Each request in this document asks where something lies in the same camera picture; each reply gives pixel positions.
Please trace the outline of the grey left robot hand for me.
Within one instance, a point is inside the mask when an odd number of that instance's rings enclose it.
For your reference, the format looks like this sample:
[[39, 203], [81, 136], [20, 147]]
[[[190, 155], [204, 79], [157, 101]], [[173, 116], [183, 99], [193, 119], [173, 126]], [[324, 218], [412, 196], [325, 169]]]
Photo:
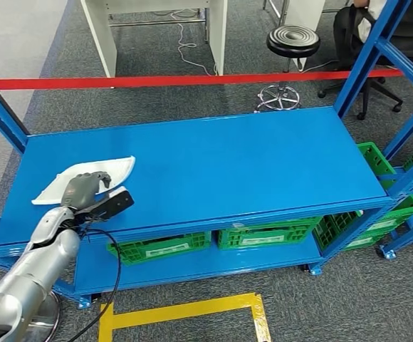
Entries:
[[99, 191], [101, 182], [107, 189], [111, 177], [104, 171], [76, 175], [67, 183], [61, 197], [60, 206], [75, 210], [89, 207], [94, 203], [94, 196]]

